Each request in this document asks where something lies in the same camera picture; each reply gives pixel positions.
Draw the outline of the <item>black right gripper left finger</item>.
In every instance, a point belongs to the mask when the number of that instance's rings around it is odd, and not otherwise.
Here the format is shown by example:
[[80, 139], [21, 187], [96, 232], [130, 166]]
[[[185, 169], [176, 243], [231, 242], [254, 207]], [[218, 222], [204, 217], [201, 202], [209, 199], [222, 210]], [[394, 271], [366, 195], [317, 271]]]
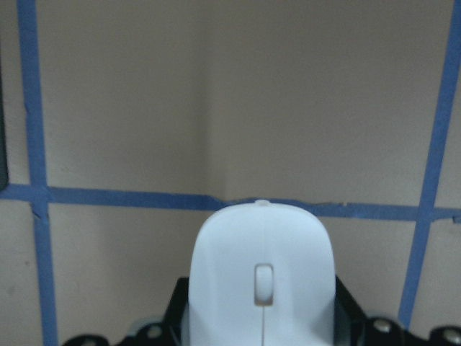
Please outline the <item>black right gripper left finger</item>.
[[185, 345], [183, 322], [188, 304], [189, 278], [177, 280], [165, 314], [141, 322], [115, 345]]

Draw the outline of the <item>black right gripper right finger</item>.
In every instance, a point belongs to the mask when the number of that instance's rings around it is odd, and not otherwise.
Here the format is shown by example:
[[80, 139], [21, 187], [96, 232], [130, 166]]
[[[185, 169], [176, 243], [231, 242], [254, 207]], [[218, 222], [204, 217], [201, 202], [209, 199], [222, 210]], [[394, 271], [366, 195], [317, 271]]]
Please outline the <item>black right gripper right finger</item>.
[[435, 327], [428, 337], [418, 337], [392, 319], [366, 315], [340, 278], [336, 278], [334, 344], [459, 345], [460, 327]]

